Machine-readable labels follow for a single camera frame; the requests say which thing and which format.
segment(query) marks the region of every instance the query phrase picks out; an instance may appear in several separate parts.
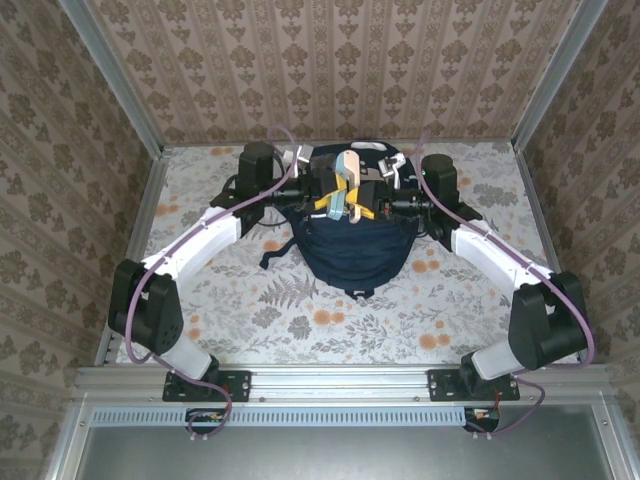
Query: navy backpack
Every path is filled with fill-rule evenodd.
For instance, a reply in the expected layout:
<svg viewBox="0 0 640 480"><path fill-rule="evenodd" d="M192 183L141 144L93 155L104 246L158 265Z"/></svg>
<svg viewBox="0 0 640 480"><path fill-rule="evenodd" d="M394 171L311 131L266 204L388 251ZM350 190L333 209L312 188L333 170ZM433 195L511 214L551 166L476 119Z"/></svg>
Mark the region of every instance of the navy backpack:
<svg viewBox="0 0 640 480"><path fill-rule="evenodd" d="M398 149L387 143L377 143L385 145L387 150L352 148L350 143L316 147L311 162L314 157L337 156L345 150L353 150L360 157L360 183L383 181L378 161L395 155ZM399 172L401 188L418 188L411 162L407 161ZM352 224L347 215L335 221L314 218L301 209L279 210L291 224L293 237L279 251L265 253L260 266L266 269L269 259L282 257L297 245L316 278L344 290L354 300L371 297L376 287L400 272L419 233L417 220L369 220L363 217Z"/></svg>

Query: floral tablecloth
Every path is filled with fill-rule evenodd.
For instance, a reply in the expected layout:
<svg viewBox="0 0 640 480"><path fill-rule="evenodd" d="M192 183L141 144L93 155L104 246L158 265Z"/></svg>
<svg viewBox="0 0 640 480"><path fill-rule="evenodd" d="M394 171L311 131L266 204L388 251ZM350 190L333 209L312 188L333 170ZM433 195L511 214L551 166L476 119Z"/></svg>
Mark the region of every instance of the floral tablecloth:
<svg viewBox="0 0 640 480"><path fill-rule="evenodd" d="M412 144L396 143L411 151ZM157 252L197 220L236 173L242 147L174 150L147 245ZM465 202L537 262L542 244L516 160L504 143L432 143L454 159ZM265 223L281 217L268 209ZM509 299L472 265L418 239L400 272L354 301L313 277L294 247L268 270L265 251L291 237L288 224L256 226L212 259L181 292L185 329L221 363L455 363L507 335ZM127 362L123 346L119 362Z"/></svg>

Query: floral wallpaper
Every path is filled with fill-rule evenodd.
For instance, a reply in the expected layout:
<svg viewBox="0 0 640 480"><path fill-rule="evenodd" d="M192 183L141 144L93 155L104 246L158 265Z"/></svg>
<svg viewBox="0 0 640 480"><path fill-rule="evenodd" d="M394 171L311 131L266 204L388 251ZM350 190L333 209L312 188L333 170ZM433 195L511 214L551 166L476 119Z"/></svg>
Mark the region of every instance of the floral wallpaper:
<svg viewBox="0 0 640 480"><path fill-rule="evenodd" d="M640 3L611 0L525 156L640 440Z"/></svg>
<svg viewBox="0 0 640 480"><path fill-rule="evenodd" d="M405 151L414 143L396 142ZM147 254L189 228L237 173L242 147L178 147ZM544 263L542 244L508 142L433 143L450 155L461 196L512 245ZM267 209L264 223L280 214ZM425 364L460 357L507 335L510 298L466 260L429 238L416 240L401 272L368 300L314 278L297 247L258 265L291 238L288 224L255 226L180 292L185 329L222 363ZM124 348L119 362L127 362Z"/></svg>
<svg viewBox="0 0 640 480"><path fill-rule="evenodd" d="M41 477L150 159L56 1L0 2L0 478Z"/></svg>
<svg viewBox="0 0 640 480"><path fill-rule="evenodd" d="M166 144L507 139L579 0L89 0Z"/></svg>

